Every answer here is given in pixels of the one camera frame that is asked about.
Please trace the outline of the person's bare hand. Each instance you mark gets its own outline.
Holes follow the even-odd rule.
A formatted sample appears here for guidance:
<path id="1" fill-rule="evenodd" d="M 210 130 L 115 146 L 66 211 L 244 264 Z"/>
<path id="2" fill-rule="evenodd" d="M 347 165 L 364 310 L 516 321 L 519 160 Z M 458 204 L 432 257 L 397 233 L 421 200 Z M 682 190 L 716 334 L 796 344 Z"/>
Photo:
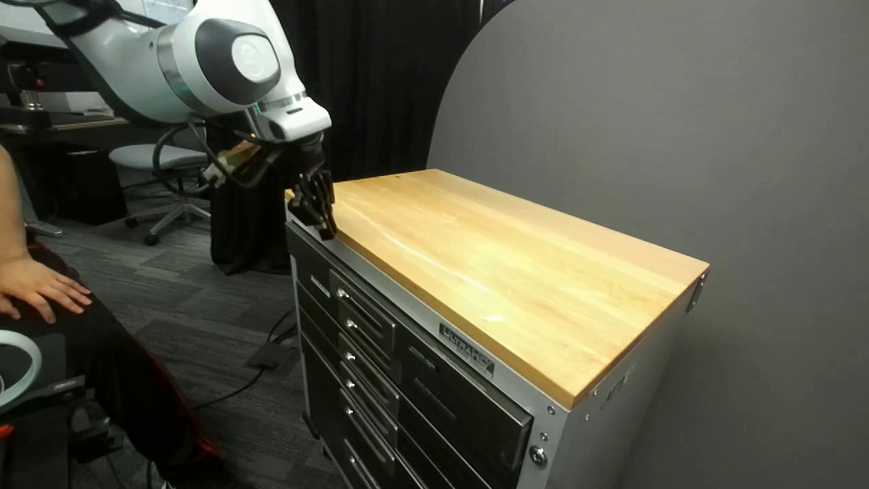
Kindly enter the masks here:
<path id="1" fill-rule="evenodd" d="M 0 315 L 18 321 L 30 308 L 40 321 L 53 324 L 59 310 L 82 315 L 90 305 L 82 282 L 32 257 L 0 264 Z"/>

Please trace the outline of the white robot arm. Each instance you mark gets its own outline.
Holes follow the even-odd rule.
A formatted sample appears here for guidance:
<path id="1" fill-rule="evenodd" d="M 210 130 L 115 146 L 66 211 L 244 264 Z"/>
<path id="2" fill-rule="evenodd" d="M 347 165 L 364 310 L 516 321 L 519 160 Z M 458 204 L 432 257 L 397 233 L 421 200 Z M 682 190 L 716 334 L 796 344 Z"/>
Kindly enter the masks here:
<path id="1" fill-rule="evenodd" d="M 127 119 L 185 126 L 242 113 L 252 154 L 210 154 L 206 190 L 252 184 L 283 146 L 332 127 L 269 0 L 195 0 L 170 22 L 119 0 L 2 0 L 2 8 L 6 41 L 66 51 Z"/>

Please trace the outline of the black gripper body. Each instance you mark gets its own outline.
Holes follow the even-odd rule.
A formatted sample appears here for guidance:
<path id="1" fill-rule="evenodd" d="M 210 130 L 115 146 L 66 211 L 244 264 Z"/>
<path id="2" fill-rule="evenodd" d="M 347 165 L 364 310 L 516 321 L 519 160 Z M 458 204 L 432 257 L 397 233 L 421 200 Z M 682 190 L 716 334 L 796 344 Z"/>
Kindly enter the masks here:
<path id="1" fill-rule="evenodd" d="M 326 198 L 326 149 L 320 135 L 288 143 L 276 165 L 291 204 Z"/>

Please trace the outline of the person's bare forearm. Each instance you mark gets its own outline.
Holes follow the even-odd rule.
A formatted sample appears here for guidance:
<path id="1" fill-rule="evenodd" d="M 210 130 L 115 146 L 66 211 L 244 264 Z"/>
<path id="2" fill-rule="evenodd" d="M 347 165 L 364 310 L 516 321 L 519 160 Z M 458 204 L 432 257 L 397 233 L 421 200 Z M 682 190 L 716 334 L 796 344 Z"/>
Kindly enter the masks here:
<path id="1" fill-rule="evenodd" d="M 25 252 L 18 180 L 7 149 L 0 146 L 0 262 L 21 257 Z"/>

